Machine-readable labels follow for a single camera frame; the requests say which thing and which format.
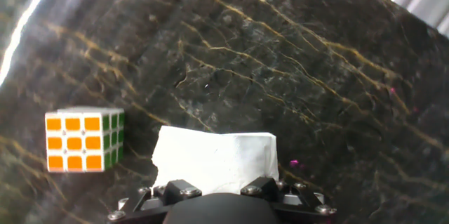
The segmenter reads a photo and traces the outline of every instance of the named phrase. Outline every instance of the cube face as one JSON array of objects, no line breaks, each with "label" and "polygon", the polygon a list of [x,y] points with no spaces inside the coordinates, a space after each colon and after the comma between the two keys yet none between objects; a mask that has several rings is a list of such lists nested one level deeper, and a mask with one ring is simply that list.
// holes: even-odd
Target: cube face
[{"label": "cube face", "polygon": [[50,172],[99,172],[123,158],[123,109],[73,107],[45,123]]}]

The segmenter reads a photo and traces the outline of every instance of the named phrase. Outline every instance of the black marble surface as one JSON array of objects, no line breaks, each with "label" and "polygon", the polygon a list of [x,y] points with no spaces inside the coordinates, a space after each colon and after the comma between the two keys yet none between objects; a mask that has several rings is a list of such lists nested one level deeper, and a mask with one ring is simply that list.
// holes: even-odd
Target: black marble surface
[{"label": "black marble surface", "polygon": [[[30,1],[1,0],[2,55]],[[390,0],[42,0],[0,86],[0,223],[102,223],[162,124],[275,134],[339,223],[449,223],[448,53]],[[126,109],[122,163],[46,172],[74,105]]]}]

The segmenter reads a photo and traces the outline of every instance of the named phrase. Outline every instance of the pink speck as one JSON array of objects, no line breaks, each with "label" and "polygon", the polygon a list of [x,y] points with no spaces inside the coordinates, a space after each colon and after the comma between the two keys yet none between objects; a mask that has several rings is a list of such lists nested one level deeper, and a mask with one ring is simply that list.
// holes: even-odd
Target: pink speck
[{"label": "pink speck", "polygon": [[290,167],[296,167],[299,164],[297,160],[291,160],[290,161]]}]

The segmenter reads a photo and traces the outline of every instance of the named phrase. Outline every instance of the screw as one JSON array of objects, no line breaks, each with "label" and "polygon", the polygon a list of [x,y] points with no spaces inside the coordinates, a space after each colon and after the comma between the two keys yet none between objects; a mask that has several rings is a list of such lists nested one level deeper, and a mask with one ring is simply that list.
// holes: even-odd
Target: screw
[{"label": "screw", "polygon": [[188,197],[193,197],[193,196],[198,196],[201,194],[201,191],[196,189],[195,187],[188,187],[184,190],[180,191],[180,194],[182,196],[188,196]]},{"label": "screw", "polygon": [[240,193],[243,193],[245,195],[256,195],[261,192],[262,192],[262,189],[260,189],[260,187],[255,186],[255,185],[249,185],[240,191]]},{"label": "screw", "polygon": [[296,189],[303,189],[307,187],[307,185],[303,183],[295,183],[293,186],[295,186]]},{"label": "screw", "polygon": [[124,211],[115,211],[114,213],[110,213],[107,218],[109,220],[119,220],[125,217],[126,213]]},{"label": "screw", "polygon": [[328,205],[325,205],[325,204],[319,205],[315,208],[315,211],[319,212],[322,215],[331,214],[332,210],[333,210],[332,208],[330,208]]},{"label": "screw", "polygon": [[146,193],[146,192],[149,192],[149,191],[150,191],[150,189],[148,187],[141,187],[141,188],[139,188],[139,193]]}]

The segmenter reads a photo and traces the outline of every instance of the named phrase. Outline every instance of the white foam block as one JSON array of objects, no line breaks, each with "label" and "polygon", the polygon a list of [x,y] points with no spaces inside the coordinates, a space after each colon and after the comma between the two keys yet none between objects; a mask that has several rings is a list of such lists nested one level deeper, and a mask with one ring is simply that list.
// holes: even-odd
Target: white foam block
[{"label": "white foam block", "polygon": [[279,179],[276,136],[270,133],[215,134],[162,126],[152,157],[154,186],[184,179],[207,195],[239,194],[259,176]]}]

